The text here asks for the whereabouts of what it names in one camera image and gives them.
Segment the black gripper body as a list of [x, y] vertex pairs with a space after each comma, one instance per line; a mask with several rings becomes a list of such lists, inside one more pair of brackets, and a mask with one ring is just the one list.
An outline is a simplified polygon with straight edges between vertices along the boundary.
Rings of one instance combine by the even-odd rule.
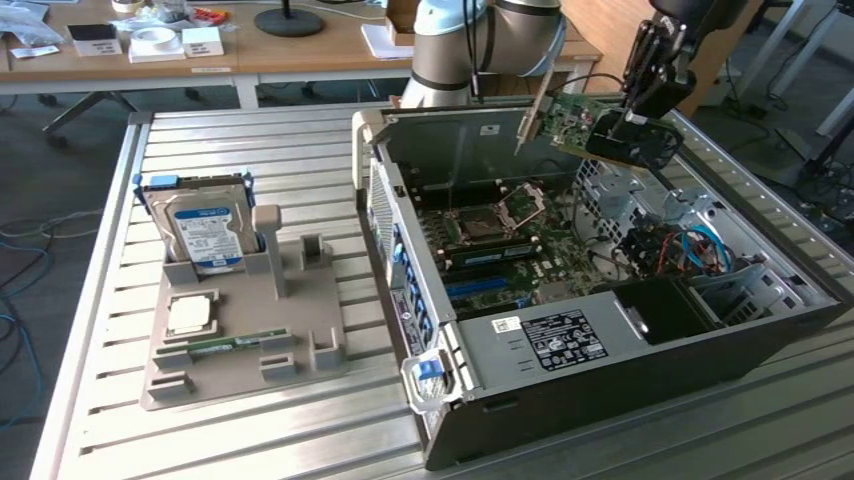
[[688, 27], [692, 36], [707, 36], [733, 26], [745, 0], [652, 0], [651, 5], [667, 17]]

